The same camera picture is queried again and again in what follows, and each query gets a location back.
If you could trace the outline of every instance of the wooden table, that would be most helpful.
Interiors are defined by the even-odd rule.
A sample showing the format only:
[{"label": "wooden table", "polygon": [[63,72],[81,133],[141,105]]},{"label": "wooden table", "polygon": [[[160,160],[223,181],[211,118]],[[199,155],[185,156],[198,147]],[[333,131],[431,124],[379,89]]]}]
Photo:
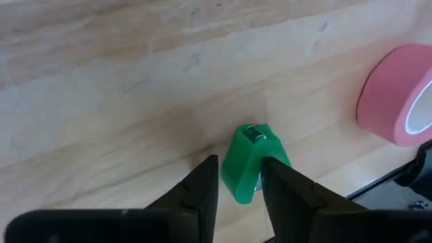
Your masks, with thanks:
[{"label": "wooden table", "polygon": [[[235,127],[347,195],[414,156],[356,125],[371,70],[432,44],[428,0],[0,1],[0,227],[37,208],[145,207]],[[215,242],[272,236],[220,185]]]}]

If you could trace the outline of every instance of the tape roll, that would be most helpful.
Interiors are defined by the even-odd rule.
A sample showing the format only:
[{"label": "tape roll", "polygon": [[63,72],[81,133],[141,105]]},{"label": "tape roll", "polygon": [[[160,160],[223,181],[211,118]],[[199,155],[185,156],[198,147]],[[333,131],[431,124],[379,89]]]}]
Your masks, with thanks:
[{"label": "tape roll", "polygon": [[373,70],[358,102],[357,122],[399,146],[432,138],[432,46],[399,47]]}]

